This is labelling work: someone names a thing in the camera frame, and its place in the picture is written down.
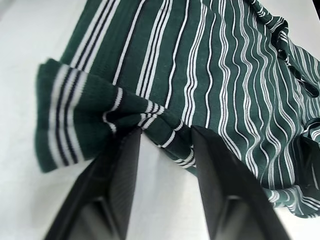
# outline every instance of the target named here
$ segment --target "green knit fabric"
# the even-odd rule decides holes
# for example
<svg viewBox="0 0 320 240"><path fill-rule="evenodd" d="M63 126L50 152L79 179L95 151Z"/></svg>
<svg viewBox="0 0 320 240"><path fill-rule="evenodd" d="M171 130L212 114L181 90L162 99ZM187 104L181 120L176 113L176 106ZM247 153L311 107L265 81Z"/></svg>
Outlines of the green knit fabric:
<svg viewBox="0 0 320 240"><path fill-rule="evenodd" d="M195 174L198 125L275 207L320 215L319 62L288 32L256 0L88 0L61 60L39 68L41 169L93 159L140 126Z"/></svg>

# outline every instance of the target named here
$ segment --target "white background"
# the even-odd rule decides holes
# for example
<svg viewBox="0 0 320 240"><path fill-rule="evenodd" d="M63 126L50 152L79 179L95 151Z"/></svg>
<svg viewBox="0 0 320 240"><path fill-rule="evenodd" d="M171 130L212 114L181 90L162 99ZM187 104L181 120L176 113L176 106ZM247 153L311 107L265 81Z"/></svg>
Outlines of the white background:
<svg viewBox="0 0 320 240"><path fill-rule="evenodd" d="M294 43L320 59L320 22L312 0L261 0L289 22ZM35 79L59 59L85 0L0 0L0 239L42 239L77 175L88 164L42 174L33 138ZM142 136L128 240L207 240L197 179ZM293 240L319 239L320 218L278 209Z"/></svg>

